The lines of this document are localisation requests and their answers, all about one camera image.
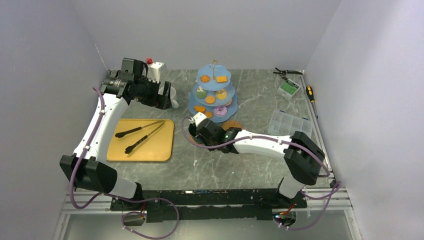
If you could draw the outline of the orange flower cookie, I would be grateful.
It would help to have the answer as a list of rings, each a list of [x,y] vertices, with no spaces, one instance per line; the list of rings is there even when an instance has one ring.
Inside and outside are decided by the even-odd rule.
[[[211,111],[206,111],[204,114],[206,115],[208,119],[211,119],[214,116],[214,114]]]

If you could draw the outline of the square cracker biscuit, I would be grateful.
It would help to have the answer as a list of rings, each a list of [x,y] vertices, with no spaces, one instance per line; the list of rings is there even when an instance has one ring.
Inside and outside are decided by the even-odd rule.
[[[217,76],[215,80],[217,83],[226,83],[228,81],[228,77],[226,75]]]

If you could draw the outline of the round brown cookie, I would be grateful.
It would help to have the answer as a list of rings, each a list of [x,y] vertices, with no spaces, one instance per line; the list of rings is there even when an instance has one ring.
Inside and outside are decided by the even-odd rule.
[[[212,95],[208,95],[204,99],[205,103],[208,105],[214,104],[216,102],[216,98]]]

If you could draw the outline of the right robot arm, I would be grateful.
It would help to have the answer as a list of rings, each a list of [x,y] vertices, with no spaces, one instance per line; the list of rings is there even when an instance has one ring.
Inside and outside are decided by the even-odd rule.
[[[289,207],[295,196],[306,186],[315,185],[318,178],[328,177],[324,152],[303,132],[271,136],[230,127],[224,130],[199,113],[187,117],[184,137],[193,145],[224,154],[256,154],[284,160],[289,173],[282,178],[275,194],[276,203]]]

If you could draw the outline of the woven rattan coaster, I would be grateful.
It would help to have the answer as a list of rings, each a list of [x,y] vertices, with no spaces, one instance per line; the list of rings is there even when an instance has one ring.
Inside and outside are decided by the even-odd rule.
[[[238,128],[238,129],[242,129],[243,127],[242,127],[242,125],[238,122],[238,121],[235,121],[235,120],[228,120],[228,121],[225,121],[223,124],[222,124],[222,129],[223,130],[225,130],[225,131],[227,131],[227,130],[229,130],[230,128]]]
[[[196,146],[203,146],[204,143],[194,136],[189,136],[190,140],[195,143]]]

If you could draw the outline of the orange fish cookie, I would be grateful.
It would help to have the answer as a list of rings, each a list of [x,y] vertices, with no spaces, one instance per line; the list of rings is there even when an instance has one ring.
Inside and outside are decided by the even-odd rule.
[[[201,106],[201,105],[195,105],[193,107],[193,109],[198,113],[205,113],[206,112],[206,108],[204,106]]]

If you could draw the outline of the green cupcake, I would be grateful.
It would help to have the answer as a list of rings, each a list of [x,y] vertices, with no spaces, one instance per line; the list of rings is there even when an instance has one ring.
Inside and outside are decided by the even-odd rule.
[[[203,87],[198,86],[197,89],[194,91],[194,95],[196,98],[205,99],[208,96],[208,91],[205,90]]]

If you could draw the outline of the white and blue mug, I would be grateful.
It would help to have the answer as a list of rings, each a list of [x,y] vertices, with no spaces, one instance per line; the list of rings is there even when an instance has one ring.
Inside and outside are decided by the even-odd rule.
[[[164,87],[161,87],[158,91],[158,108],[159,109],[176,109],[179,107],[179,103],[177,102],[177,91],[174,87],[170,86],[168,88],[169,93],[166,95],[164,93]]]

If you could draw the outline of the orange striped round cookie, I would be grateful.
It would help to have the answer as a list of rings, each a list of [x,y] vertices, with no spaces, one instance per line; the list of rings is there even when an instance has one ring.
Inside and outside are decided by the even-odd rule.
[[[200,77],[200,81],[201,81],[202,83],[208,83],[208,82],[210,82],[210,80],[211,80],[211,78],[210,78],[208,75],[202,75],[202,76]]]

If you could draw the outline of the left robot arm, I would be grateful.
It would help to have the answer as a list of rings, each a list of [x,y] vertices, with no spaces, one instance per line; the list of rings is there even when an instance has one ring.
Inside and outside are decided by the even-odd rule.
[[[132,58],[124,58],[119,70],[108,70],[100,87],[94,88],[98,103],[88,129],[73,153],[63,155],[59,162],[69,180],[70,192],[79,188],[119,196],[131,210],[143,205],[141,185],[120,177],[107,165],[107,154],[118,122],[131,101],[162,110],[172,106],[170,82],[165,82],[160,90],[160,77],[165,70],[163,62]]]

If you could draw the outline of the yellow serving tray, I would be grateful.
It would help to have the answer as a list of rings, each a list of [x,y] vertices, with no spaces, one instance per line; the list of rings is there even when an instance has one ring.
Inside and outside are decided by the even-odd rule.
[[[108,147],[109,162],[165,162],[175,124],[170,119],[120,119]]]

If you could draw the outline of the purple sprinkled donut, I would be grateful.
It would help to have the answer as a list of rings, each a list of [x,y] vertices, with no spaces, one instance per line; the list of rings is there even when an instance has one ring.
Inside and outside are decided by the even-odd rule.
[[[213,109],[213,114],[216,117],[225,117],[228,113],[228,108],[225,105],[215,106]]]

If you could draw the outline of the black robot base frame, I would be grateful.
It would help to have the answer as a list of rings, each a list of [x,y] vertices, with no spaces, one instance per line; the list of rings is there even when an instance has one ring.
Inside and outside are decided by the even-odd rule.
[[[112,211],[144,210],[148,223],[174,220],[256,219],[268,221],[278,210],[305,209],[301,193],[287,198],[276,188],[143,190],[135,198],[112,197]]]

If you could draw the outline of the blue three-tier cake stand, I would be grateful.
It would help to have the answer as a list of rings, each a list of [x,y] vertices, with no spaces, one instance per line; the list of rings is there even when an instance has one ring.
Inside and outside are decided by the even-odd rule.
[[[203,83],[200,81],[200,77],[203,75],[208,75],[210,77],[210,82]],[[217,76],[227,76],[228,81],[224,83],[217,83]],[[195,90],[199,87],[203,87],[207,90],[207,96],[214,96],[216,101],[213,104],[206,104],[205,99],[199,99],[195,97]],[[225,100],[219,100],[216,98],[216,91],[226,89],[227,98]],[[229,70],[223,65],[218,64],[217,60],[213,60],[212,63],[207,64],[206,66],[200,68],[196,75],[196,85],[189,92],[188,100],[188,110],[190,113],[195,115],[197,112],[194,110],[194,106],[203,106],[206,108],[206,112],[214,113],[214,108],[216,106],[222,106],[228,103],[232,99],[232,103],[227,106],[227,115],[224,117],[217,117],[213,114],[212,118],[209,118],[214,123],[223,123],[226,122],[232,117],[238,110],[238,97],[236,94],[236,89],[232,83],[232,74]]]

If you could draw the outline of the yellow cupcake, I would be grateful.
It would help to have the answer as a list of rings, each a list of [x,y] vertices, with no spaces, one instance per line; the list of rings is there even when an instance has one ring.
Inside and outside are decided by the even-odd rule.
[[[218,100],[225,100],[228,97],[228,92],[226,89],[220,89],[215,92],[215,96]]]

